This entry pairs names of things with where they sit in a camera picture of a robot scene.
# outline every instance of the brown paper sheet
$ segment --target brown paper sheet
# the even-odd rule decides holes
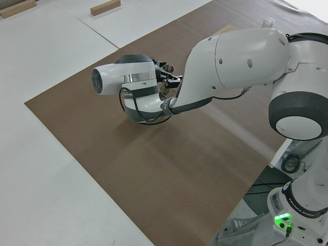
[[[238,100],[213,101],[162,125],[143,126],[126,118],[118,96],[93,91],[91,71],[124,54],[144,53],[167,61],[180,75],[200,40],[228,24],[259,27],[268,16],[284,32],[328,32],[326,24],[283,1],[216,0],[26,105],[156,246],[207,245],[284,141],[269,127],[270,89],[254,87]],[[239,137],[240,131],[252,139]],[[272,151],[254,147],[254,139]]]

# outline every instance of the green light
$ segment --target green light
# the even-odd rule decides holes
[[[277,215],[277,216],[275,216],[275,220],[284,219],[284,218],[287,218],[287,217],[290,217],[290,216],[291,216],[291,214],[289,214],[289,213]]]

